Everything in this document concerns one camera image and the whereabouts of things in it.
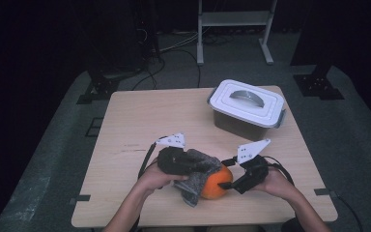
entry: storage box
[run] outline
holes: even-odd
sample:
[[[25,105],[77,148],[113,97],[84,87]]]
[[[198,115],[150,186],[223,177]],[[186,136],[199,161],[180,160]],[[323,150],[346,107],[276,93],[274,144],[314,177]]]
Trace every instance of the storage box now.
[[[284,99],[277,93],[236,80],[223,80],[208,98],[217,127],[252,141],[279,128],[285,116]]]

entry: white lid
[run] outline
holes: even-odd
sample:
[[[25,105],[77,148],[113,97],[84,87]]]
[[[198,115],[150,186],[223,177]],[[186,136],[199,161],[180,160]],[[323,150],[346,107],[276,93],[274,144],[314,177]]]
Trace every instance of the white lid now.
[[[214,110],[263,128],[278,125],[283,105],[280,95],[231,79],[223,80],[210,97]]]

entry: person's left hand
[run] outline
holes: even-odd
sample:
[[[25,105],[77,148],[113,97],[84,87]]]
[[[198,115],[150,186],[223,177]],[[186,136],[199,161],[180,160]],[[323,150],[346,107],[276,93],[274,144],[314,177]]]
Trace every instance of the person's left hand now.
[[[183,181],[188,179],[188,176],[170,175],[162,172],[157,166],[157,159],[152,161],[140,179],[137,181],[137,185],[144,188],[148,194],[152,194],[156,189],[160,189],[170,184],[171,181]]]

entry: lid handle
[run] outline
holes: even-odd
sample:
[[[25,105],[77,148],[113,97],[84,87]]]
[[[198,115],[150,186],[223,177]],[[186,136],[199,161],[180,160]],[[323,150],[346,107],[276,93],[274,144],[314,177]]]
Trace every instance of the lid handle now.
[[[255,104],[255,106],[264,108],[264,101],[258,95],[246,90],[235,91],[230,95],[230,98],[250,100]]]

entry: gray cloth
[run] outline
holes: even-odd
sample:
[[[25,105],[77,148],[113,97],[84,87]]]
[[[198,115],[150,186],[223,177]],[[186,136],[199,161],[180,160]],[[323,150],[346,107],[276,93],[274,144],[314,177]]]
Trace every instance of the gray cloth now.
[[[201,160],[197,163],[200,172],[192,172],[188,180],[175,181],[174,186],[182,191],[184,202],[191,207],[195,207],[209,176],[221,169],[221,161],[194,149],[189,149],[186,153]]]

